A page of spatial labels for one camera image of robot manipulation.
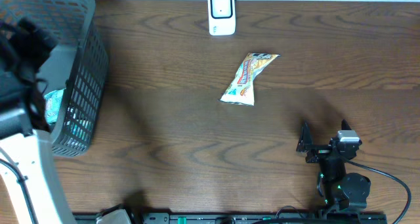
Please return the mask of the teal wet wipes pack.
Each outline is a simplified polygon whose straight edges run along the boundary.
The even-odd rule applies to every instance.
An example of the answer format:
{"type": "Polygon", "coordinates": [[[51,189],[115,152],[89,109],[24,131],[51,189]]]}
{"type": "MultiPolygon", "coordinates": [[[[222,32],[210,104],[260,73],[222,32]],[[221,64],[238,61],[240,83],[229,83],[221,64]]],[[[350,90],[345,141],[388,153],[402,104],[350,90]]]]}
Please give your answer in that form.
{"type": "Polygon", "coordinates": [[[46,102],[45,119],[48,124],[56,123],[58,119],[64,91],[65,89],[55,90],[44,96],[46,102]]]}

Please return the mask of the yellow snack bag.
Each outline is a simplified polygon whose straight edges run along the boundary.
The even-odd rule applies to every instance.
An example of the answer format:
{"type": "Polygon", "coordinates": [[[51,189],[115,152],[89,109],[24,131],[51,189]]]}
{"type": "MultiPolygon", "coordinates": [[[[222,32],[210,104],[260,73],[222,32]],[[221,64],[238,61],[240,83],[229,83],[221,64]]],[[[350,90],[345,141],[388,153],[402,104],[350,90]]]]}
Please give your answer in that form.
{"type": "Polygon", "coordinates": [[[220,101],[253,106],[255,104],[253,81],[278,57],[279,55],[268,53],[248,53],[220,101]]]}

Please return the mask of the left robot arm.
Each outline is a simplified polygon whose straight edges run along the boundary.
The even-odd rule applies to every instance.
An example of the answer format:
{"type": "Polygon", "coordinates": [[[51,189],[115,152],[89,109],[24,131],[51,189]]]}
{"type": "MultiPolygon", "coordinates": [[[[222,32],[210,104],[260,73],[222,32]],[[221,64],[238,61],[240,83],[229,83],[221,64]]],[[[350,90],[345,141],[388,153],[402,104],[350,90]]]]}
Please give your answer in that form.
{"type": "Polygon", "coordinates": [[[55,156],[87,151],[108,56],[87,18],[75,33],[61,23],[1,23],[1,177],[20,223],[134,223],[118,205],[74,215],[55,156]]]}

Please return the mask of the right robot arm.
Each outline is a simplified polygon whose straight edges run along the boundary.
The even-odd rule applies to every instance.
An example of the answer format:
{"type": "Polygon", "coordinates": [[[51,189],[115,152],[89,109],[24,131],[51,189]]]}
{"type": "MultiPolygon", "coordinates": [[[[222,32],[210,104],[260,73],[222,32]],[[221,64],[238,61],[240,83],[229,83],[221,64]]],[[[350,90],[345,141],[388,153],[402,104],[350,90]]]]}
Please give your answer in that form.
{"type": "Polygon", "coordinates": [[[341,129],[326,145],[314,144],[308,124],[302,124],[296,151],[306,153],[307,163],[320,166],[318,193],[333,212],[360,211],[367,207],[370,179],[359,173],[348,173],[345,167],[356,157],[361,145],[362,140],[346,120],[341,122],[341,129]]]}

